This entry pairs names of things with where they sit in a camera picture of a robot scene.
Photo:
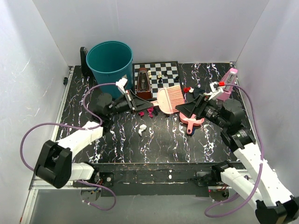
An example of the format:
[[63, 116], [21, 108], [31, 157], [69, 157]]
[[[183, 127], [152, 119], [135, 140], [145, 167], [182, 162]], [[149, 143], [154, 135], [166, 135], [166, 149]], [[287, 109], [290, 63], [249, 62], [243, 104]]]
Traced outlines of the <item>pink dustpan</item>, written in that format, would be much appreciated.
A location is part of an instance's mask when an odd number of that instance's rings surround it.
[[190, 118], [188, 118], [181, 112], [179, 113], [179, 118], [180, 118], [181, 122], [183, 122], [184, 124], [187, 124], [186, 133], [188, 135], [192, 135], [193, 128], [200, 126], [205, 121], [204, 118], [197, 119], [195, 114], [193, 114]]

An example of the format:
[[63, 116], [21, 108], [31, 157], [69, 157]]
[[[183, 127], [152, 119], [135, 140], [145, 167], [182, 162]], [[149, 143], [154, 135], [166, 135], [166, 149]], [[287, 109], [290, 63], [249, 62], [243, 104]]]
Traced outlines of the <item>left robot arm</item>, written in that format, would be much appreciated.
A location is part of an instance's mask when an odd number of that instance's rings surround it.
[[127, 111], [140, 112], [157, 105], [157, 101], [144, 100], [131, 90], [116, 100], [108, 93], [100, 94], [93, 118], [101, 117], [102, 126], [99, 126], [98, 120], [88, 121], [81, 130], [66, 138], [57, 142], [46, 141], [34, 168], [35, 175], [57, 189], [62, 188], [68, 181], [77, 180], [83, 180], [90, 187], [96, 186], [100, 180], [98, 169], [88, 162], [74, 163], [73, 158], [110, 130], [112, 116]]

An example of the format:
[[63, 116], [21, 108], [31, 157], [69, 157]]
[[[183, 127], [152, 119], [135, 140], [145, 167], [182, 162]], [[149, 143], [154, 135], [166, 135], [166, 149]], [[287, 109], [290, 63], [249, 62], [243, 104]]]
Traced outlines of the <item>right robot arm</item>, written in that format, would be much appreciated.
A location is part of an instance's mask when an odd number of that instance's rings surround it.
[[299, 217], [299, 198], [279, 180], [263, 157], [261, 145], [243, 124], [245, 112], [234, 99], [218, 106], [215, 100], [199, 95], [176, 109], [190, 118], [205, 118], [222, 129], [221, 138], [241, 161], [250, 180], [243, 177], [228, 161], [212, 167], [211, 179], [216, 185], [227, 184], [249, 204], [261, 224], [289, 224]]

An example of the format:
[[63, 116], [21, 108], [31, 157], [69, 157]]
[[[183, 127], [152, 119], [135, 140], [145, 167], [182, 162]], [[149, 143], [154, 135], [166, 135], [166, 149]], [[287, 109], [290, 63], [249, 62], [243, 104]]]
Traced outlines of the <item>pink hand brush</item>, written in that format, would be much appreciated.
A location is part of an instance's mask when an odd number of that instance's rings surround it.
[[157, 99], [151, 102], [153, 106], [158, 106], [165, 114], [177, 113], [177, 105], [183, 105], [185, 99], [179, 85], [165, 87], [158, 91]]

